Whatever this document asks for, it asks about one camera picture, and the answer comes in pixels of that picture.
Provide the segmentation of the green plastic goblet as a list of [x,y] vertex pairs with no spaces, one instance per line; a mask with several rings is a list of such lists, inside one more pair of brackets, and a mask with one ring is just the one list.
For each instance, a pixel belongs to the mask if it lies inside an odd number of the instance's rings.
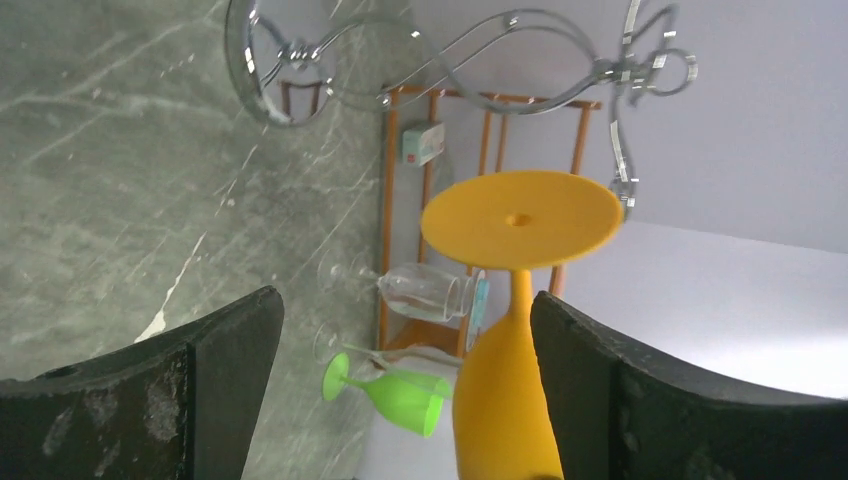
[[335,400],[346,387],[358,388],[389,423],[424,438],[434,433],[445,402],[453,397],[453,387],[445,378],[389,369],[375,379],[362,380],[350,376],[350,363],[347,353],[330,360],[321,386],[325,401]]

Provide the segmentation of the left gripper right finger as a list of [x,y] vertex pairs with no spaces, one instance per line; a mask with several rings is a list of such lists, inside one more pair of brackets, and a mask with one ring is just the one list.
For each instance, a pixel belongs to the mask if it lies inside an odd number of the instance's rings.
[[847,404],[728,377],[542,292],[530,325],[569,479],[843,479]]

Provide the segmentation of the chrome wine glass rack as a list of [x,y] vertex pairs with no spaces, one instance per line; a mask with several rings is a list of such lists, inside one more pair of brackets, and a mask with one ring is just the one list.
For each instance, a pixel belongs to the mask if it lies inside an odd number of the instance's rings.
[[[471,35],[492,22],[501,23],[501,31],[459,62],[450,62],[448,54],[464,40],[459,35],[442,48],[416,24],[398,16],[363,13],[350,17],[316,42],[284,36],[277,23],[263,15],[258,1],[231,1],[224,23],[225,60],[232,85],[243,106],[257,119],[283,127],[298,124],[292,114],[273,104],[266,89],[285,69],[312,71],[317,79],[313,87],[342,104],[365,111],[391,112],[395,105],[391,92],[404,85],[398,80],[379,90],[358,91],[342,87],[326,65],[328,51],[345,34],[375,25],[389,26],[419,42],[425,53],[418,72],[434,70],[439,78],[425,86],[426,91],[448,85],[471,105],[489,113],[507,116],[541,115],[564,108],[585,91],[604,84],[612,87],[609,107],[609,135],[615,158],[610,189],[618,198],[624,213],[630,215],[637,198],[638,179],[623,133],[619,107],[621,102],[636,106],[647,94],[669,97],[685,91],[698,76],[694,54],[672,45],[678,7],[669,4],[644,24],[637,22],[640,4],[628,5],[619,54],[615,59],[601,57],[588,35],[571,19],[540,8],[518,8],[489,16],[466,30]],[[459,73],[469,62],[509,35],[524,31],[542,32],[565,39],[589,61],[590,70],[575,85],[550,99],[534,98],[519,106],[509,106],[478,92],[463,81]]]

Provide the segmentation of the orange wooden shelf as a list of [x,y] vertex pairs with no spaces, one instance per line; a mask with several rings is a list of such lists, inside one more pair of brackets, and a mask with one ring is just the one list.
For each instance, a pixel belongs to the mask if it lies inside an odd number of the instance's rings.
[[[476,269],[516,272],[548,267],[551,270],[549,292],[564,291],[564,258],[552,263],[554,233],[563,230],[553,211],[557,199],[581,199],[588,191],[587,181],[572,180],[571,190],[563,188],[561,172],[520,171],[504,173],[495,167],[487,179],[489,134],[492,113],[483,119],[477,177],[434,195],[430,187],[433,169],[424,167],[422,176],[422,218],[425,225],[437,227],[433,239],[460,253],[466,275]],[[389,334],[389,310],[382,301],[378,314],[377,345],[382,350],[399,350],[417,345],[432,346],[448,354],[463,357],[468,318],[454,318],[446,324],[434,324],[407,318],[400,332]]]

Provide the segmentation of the orange plastic goblet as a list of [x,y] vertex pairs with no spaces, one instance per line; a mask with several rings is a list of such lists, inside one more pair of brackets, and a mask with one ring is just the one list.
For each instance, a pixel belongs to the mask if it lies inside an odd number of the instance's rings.
[[[606,243],[619,229],[623,209],[604,185],[561,172],[563,188],[587,181],[581,199],[555,200],[564,228],[554,233],[551,262],[580,258]],[[433,239],[437,227],[421,216],[427,243],[448,259],[460,253]],[[452,422],[458,475],[462,479],[559,479],[563,475],[534,349],[530,315],[535,290],[530,271],[510,276],[506,314],[485,330],[465,356],[455,383]]]

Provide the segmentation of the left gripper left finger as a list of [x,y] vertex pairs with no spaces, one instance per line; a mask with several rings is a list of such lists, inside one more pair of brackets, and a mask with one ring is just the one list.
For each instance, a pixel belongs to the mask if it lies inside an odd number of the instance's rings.
[[262,287],[200,319],[1,383],[5,479],[238,479],[285,315]]

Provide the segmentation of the clear glass back left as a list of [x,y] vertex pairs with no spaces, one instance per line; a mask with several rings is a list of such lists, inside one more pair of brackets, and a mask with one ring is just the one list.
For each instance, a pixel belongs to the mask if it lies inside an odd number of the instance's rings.
[[389,310],[434,324],[446,324],[454,318],[469,319],[473,275],[457,275],[414,262],[378,273],[368,265],[365,253],[347,261],[333,250],[324,253],[317,271],[319,285],[326,290],[342,288],[358,299],[375,294]]

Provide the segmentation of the small teal white box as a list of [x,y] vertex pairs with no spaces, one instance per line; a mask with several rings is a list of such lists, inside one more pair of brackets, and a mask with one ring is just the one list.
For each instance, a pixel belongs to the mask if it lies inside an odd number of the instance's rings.
[[442,122],[421,122],[403,131],[401,159],[404,164],[424,166],[444,152],[445,127]]

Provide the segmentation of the clear glass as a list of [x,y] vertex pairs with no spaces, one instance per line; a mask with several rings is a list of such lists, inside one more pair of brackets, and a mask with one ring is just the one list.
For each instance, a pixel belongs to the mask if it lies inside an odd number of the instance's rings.
[[446,324],[454,318],[469,319],[473,275],[457,275],[414,262],[378,273],[368,265],[365,253],[347,261],[333,250],[324,253],[317,271],[319,285],[326,290],[342,288],[358,299],[375,294],[389,310],[434,324]]
[[305,336],[313,359],[319,365],[328,365],[331,357],[339,353],[350,353],[365,360],[375,368],[405,369],[422,373],[456,374],[464,360],[451,356],[435,347],[412,346],[399,350],[380,350],[368,343],[366,331],[357,324],[348,325],[341,321],[325,320],[314,325]]

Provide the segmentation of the clear glass front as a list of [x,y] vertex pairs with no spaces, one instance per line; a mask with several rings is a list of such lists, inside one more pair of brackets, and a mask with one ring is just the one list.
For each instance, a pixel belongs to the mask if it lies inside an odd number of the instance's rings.
[[380,350],[368,343],[366,331],[357,324],[348,325],[341,321],[325,320],[314,325],[305,336],[313,359],[319,365],[328,365],[331,357],[339,353],[350,353],[365,360],[375,368],[405,369],[422,373],[456,374],[464,360],[451,356],[435,347],[412,346],[399,350]]

